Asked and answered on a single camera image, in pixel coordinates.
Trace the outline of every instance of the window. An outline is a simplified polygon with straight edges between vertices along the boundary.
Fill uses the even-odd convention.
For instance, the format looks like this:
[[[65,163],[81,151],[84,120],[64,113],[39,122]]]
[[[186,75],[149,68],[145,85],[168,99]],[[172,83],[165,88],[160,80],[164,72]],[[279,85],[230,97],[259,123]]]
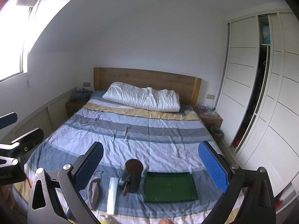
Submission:
[[[10,0],[0,11],[0,82],[24,72],[24,39],[35,3]]]

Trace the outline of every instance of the white wardrobe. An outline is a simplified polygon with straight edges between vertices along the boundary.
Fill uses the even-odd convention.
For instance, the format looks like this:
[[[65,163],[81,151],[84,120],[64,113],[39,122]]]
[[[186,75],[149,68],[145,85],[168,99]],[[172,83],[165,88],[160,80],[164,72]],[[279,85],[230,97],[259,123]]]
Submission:
[[[271,42],[264,45],[261,26],[267,23]],[[250,101],[256,98],[253,92],[262,56],[265,71],[258,101],[245,124],[248,127],[240,132]],[[299,21],[292,12],[230,22],[228,59],[216,111],[223,119],[223,143],[241,166],[252,170],[264,166],[274,196],[282,190],[290,201],[298,196]],[[232,146],[236,135],[240,142]]]

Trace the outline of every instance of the blue textured pad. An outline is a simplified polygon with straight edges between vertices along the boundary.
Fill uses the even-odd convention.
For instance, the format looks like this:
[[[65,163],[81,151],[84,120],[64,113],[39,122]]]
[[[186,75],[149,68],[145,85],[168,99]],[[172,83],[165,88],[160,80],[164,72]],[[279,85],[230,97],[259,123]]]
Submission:
[[[78,169],[75,175],[75,189],[77,191],[83,190],[88,185],[92,174],[95,172],[100,161],[104,155],[104,147],[102,143],[97,143],[96,147],[92,150],[89,156],[86,158],[81,168]]]
[[[205,143],[200,143],[198,146],[198,155],[206,167],[217,188],[226,191],[228,187],[228,176],[226,171],[218,162],[217,158],[212,154]]]

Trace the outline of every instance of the bed sheet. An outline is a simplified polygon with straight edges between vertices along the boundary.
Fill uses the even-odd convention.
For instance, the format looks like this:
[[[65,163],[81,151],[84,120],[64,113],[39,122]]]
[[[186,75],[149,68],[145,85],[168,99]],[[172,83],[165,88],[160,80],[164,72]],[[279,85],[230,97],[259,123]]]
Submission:
[[[93,97],[65,124],[33,152],[25,164],[28,180],[14,185],[18,204],[27,209],[30,188],[37,168],[58,170],[74,163],[95,141],[104,146],[104,156],[95,175],[100,178],[100,196],[93,211],[101,223],[158,223],[167,217],[176,224],[201,223],[222,194],[214,185],[198,156],[198,144],[208,141],[221,153],[191,106],[182,105],[183,114],[131,108]],[[139,191],[117,193],[115,215],[107,215],[111,177],[120,177],[128,159],[137,158],[144,166]],[[183,203],[144,203],[143,182],[147,171],[191,172],[198,199]],[[57,192],[63,208],[67,207]],[[87,191],[80,191],[87,200]],[[227,220],[234,220],[243,200],[240,194]]]

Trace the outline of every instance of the wooden handle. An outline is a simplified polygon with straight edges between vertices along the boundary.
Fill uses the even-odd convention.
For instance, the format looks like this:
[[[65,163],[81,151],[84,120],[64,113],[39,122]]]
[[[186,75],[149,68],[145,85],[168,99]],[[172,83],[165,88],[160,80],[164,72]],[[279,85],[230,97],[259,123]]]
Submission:
[[[123,196],[126,196],[128,194],[129,186],[130,186],[129,182],[126,182],[125,188],[123,190]]]

